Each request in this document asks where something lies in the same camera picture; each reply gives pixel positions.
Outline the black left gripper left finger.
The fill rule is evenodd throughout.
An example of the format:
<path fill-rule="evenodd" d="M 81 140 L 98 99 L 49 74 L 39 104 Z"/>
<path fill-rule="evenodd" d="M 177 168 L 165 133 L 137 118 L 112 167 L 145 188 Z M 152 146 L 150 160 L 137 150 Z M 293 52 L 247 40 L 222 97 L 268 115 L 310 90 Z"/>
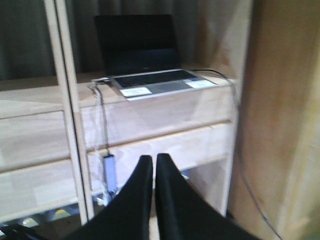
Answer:
<path fill-rule="evenodd" d="M 153 192 L 153 162 L 142 155 L 118 195 L 66 240 L 148 240 Z"/>

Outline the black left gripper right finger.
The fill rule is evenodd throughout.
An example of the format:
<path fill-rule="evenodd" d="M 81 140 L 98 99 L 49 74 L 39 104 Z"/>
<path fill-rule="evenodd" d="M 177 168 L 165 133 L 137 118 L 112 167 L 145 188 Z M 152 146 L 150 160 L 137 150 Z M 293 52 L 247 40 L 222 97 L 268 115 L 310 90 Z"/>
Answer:
<path fill-rule="evenodd" d="M 156 162 L 156 215 L 162 240 L 255 240 L 188 184 L 168 153 Z"/>

